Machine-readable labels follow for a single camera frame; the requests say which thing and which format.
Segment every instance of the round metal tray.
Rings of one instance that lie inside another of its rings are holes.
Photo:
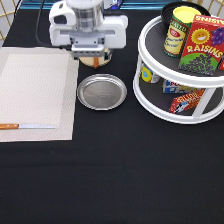
[[[91,109],[109,110],[124,101],[127,89],[115,76],[96,74],[79,84],[77,95],[80,102]]]

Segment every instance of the raisins box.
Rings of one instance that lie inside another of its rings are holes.
[[[194,17],[179,69],[213,75],[224,52],[224,19]]]

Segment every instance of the white wall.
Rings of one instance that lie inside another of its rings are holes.
[[[0,32],[2,33],[3,37],[7,36],[8,31],[10,29],[10,25],[13,22],[13,17],[14,17],[13,12],[15,11],[15,5],[18,3],[18,1],[19,0],[14,0],[14,2],[13,0],[0,0]],[[2,44],[3,44],[3,40],[0,34],[0,47],[2,46]]]

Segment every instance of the food can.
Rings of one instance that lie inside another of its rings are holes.
[[[152,69],[148,68],[144,63],[141,69],[142,79],[148,83],[156,83],[159,81],[160,76],[157,75]]]
[[[201,13],[192,7],[181,6],[173,10],[169,30],[164,43],[164,52],[180,58],[195,15]]]

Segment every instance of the white robot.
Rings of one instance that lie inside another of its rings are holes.
[[[117,0],[64,0],[53,4],[49,20],[53,46],[69,46],[74,57],[101,57],[105,48],[124,48],[128,18],[111,10]]]

